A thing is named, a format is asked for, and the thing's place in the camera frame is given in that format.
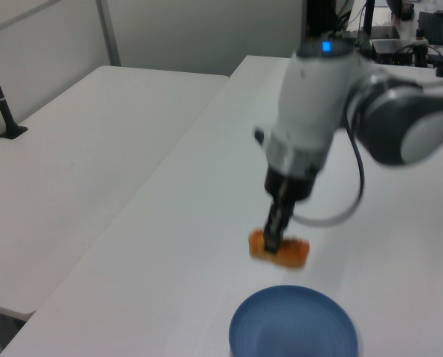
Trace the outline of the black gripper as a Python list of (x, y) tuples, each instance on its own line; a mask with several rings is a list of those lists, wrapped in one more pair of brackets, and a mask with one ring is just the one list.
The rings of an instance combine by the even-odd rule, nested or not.
[(288, 177), (268, 167), (264, 188), (273, 199), (263, 229), (265, 251), (268, 253), (275, 254), (280, 249), (283, 233), (293, 215), (294, 206), (311, 195), (316, 177)]

